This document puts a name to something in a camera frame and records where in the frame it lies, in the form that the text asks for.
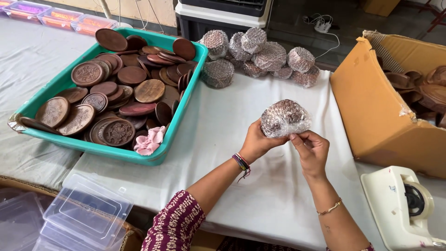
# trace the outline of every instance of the woman's left hand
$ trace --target woman's left hand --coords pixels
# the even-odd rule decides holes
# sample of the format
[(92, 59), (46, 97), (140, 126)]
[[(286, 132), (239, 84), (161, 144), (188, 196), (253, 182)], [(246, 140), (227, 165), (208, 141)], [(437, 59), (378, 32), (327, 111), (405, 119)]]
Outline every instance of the woman's left hand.
[(248, 128), (245, 142), (239, 154), (251, 165), (255, 160), (262, 157), (270, 149), (285, 144), (289, 138), (287, 136), (280, 138), (267, 138), (260, 129), (260, 119), (252, 123)]

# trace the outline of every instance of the bracelet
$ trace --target bracelet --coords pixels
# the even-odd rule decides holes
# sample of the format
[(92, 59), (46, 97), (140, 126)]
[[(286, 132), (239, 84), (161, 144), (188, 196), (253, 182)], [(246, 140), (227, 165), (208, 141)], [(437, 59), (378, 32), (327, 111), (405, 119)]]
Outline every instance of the bracelet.
[(333, 209), (337, 208), (337, 207), (341, 204), (341, 202), (342, 202), (342, 199), (339, 198), (339, 201), (334, 205), (334, 207), (332, 207), (332, 208), (330, 208), (330, 209), (328, 209), (327, 211), (324, 211), (324, 212), (322, 212), (322, 213), (320, 213), (320, 212), (318, 212), (318, 211), (316, 211), (316, 212), (318, 213), (318, 215), (324, 215), (324, 214), (326, 214), (326, 213), (331, 212)]
[(246, 161), (243, 159), (242, 156), (240, 156), (239, 153), (234, 154), (232, 157), (233, 159), (235, 159), (235, 161), (237, 161), (240, 168), (245, 172), (243, 176), (237, 181), (238, 183), (242, 178), (245, 178), (251, 173), (251, 167), (246, 163)]

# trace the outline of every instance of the pink cloth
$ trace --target pink cloth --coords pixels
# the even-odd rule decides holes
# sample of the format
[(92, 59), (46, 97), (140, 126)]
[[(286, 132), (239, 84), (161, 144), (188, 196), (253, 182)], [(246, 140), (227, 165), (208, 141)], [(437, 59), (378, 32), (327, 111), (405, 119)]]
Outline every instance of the pink cloth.
[(151, 155), (163, 142), (165, 130), (165, 126), (155, 127), (149, 130), (147, 136), (138, 136), (133, 149), (141, 155)]

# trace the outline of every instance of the hand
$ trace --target hand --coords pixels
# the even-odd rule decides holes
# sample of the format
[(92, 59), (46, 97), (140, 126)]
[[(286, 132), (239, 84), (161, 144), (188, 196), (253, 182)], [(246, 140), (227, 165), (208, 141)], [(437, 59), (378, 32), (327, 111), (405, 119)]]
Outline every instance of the hand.
[(262, 157), (271, 148), (281, 146), (288, 141), (288, 137), (267, 138), (260, 129), (260, 119), (252, 123), (248, 128), (245, 142), (239, 154), (251, 165), (255, 160)]
[(289, 139), (299, 152), (302, 173), (307, 181), (326, 179), (325, 164), (330, 142), (312, 131), (291, 134)]

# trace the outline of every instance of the floor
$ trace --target floor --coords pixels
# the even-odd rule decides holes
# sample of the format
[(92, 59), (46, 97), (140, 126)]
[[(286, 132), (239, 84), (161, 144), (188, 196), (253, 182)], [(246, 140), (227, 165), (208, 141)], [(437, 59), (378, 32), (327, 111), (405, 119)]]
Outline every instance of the floor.
[(304, 16), (315, 13), (331, 15), (340, 29), (329, 30), (339, 37), (340, 46), (318, 58), (320, 63), (338, 66), (356, 44), (364, 30), (398, 34), (426, 42), (446, 45), (446, 26), (438, 25), (426, 33), (435, 16), (429, 11), (397, 5), (388, 17), (365, 13), (356, 0), (274, 0), (268, 27), (268, 39), (276, 41), (287, 51), (296, 46), (308, 49), (316, 57), (337, 46), (336, 37), (321, 34), (314, 25), (304, 23)]

